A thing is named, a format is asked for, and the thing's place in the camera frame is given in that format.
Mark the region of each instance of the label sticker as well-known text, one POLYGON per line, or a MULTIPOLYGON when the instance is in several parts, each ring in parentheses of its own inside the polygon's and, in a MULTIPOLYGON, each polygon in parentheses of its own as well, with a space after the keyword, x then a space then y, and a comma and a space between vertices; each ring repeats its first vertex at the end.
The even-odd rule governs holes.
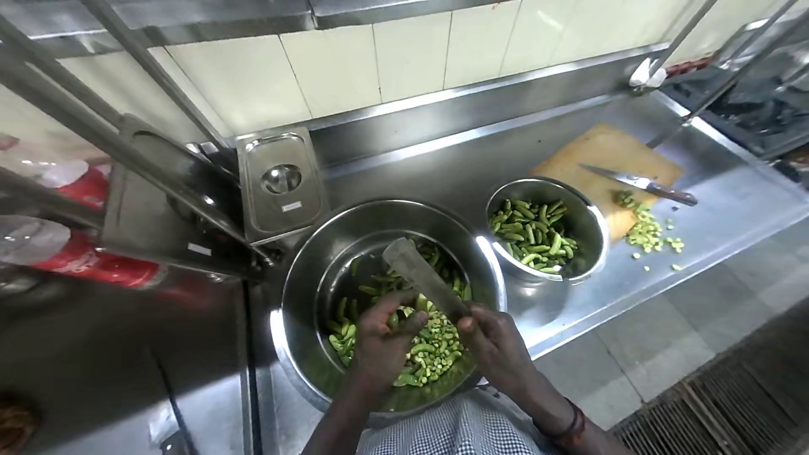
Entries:
POLYGON ((211 250, 210 248, 206 248, 201 245, 193 244, 191 242, 188 243, 188 249, 193 251, 194 253, 205 254, 206 256, 210 256, 211 250))
POLYGON ((290 210, 295 210, 303 207, 303 204, 300 201, 292 202, 291 204, 286 204, 285 206, 281 206, 282 212, 287 212, 290 210))

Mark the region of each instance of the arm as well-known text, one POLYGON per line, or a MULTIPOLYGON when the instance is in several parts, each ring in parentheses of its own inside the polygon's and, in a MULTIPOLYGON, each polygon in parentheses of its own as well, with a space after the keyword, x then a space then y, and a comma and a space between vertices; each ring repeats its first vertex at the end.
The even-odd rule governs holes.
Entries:
POLYGON ((304 455, 355 453, 368 415, 384 400, 405 365, 410 341, 427 323, 424 312, 413 313, 393 332, 388 317, 416 292, 387 294, 363 313, 357 327, 354 360, 340 391, 309 438, 304 455))
MULTIPOLYGON (((559 435, 567 430, 574 421, 574 408, 534 367, 511 316, 478 304, 470 307, 472 315, 458 321, 458 332, 486 379, 534 419, 543 434, 559 435)), ((581 437, 561 449, 573 455, 632 454, 589 419, 581 437)))

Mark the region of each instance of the left hand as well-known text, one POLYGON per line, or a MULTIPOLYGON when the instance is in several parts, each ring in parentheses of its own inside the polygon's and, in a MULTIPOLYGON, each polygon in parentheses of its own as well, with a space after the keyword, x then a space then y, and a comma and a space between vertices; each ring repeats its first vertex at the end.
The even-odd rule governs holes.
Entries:
POLYGON ((373 307, 365 311, 357 326, 357 344, 351 362, 351 380, 362 382, 362 386, 374 393, 383 393, 401 374, 405 365, 405 354, 419 330, 427 324, 424 312, 411 314, 399 328, 393 331, 388 327, 388 317, 400 305, 415 300, 415 291, 398 291, 387 294, 373 307))

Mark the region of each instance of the checkered apron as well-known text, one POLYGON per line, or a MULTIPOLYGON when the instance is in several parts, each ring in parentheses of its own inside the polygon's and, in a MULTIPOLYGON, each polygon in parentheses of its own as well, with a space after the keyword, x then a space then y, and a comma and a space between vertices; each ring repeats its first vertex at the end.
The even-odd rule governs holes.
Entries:
POLYGON ((393 425, 363 432, 371 455, 551 455, 531 418, 496 390, 474 389, 393 425))

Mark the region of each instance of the large steel bowl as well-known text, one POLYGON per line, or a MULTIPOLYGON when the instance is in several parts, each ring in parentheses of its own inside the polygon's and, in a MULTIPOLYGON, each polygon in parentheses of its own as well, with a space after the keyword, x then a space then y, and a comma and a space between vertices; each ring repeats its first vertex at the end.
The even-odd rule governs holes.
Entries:
MULTIPOLYGON (((379 273, 374 268, 383 265, 382 251, 404 235, 423 236, 441 245, 472 284, 475 301, 506 309, 502 272, 490 243, 473 236, 457 218, 432 206, 394 200, 364 202, 337 213, 299 250, 284 283, 281 309, 270 316, 273 343, 287 376, 319 410, 328 408, 345 374, 328 343, 325 322, 340 298, 361 296, 352 294, 358 292, 355 285, 346 285, 355 283, 349 264, 362 255, 357 276, 379 273)), ((438 381, 421 388, 394 388, 372 417, 396 419, 441 402, 474 385, 480 379, 474 370, 466 355, 438 381)))
POLYGON ((560 274, 546 274, 524 266, 514 259, 502 246, 494 243, 493 249, 504 264, 506 272, 519 279, 537 282, 543 280, 568 281, 576 284, 588 279, 604 268, 609 250, 609 228, 601 211, 584 194, 566 183, 547 177, 530 177, 501 186, 486 204, 486 220, 495 213, 506 199, 533 201, 549 204, 561 199, 567 212, 561 219, 565 235, 578 242, 576 257, 560 274))

